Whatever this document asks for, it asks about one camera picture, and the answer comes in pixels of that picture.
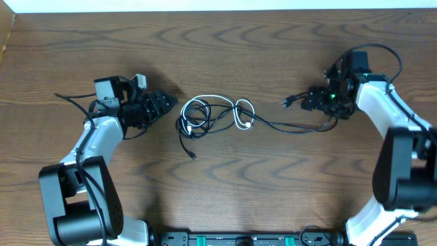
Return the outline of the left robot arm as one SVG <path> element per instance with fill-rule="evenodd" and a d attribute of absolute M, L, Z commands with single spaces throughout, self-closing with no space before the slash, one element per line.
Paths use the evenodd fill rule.
<path fill-rule="evenodd" d="M 108 165 L 129 128 L 145 133 L 178 100 L 148 91 L 142 74 L 96 79 L 94 87 L 95 100 L 81 110 L 83 134 L 38 176 L 50 239 L 54 245 L 154 245 L 147 222 L 124 214 Z"/>

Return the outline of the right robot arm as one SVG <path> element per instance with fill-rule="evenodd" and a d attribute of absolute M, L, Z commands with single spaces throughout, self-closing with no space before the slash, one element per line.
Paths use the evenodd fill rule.
<path fill-rule="evenodd" d="M 420 220 L 436 205 L 436 127 L 399 97 L 393 78 L 371 71 L 361 46 L 342 54 L 324 76 L 328 85 L 309 88 L 302 109 L 336 120 L 362 111 L 383 138 L 371 199 L 330 243 L 381 245 L 402 223 Z"/>

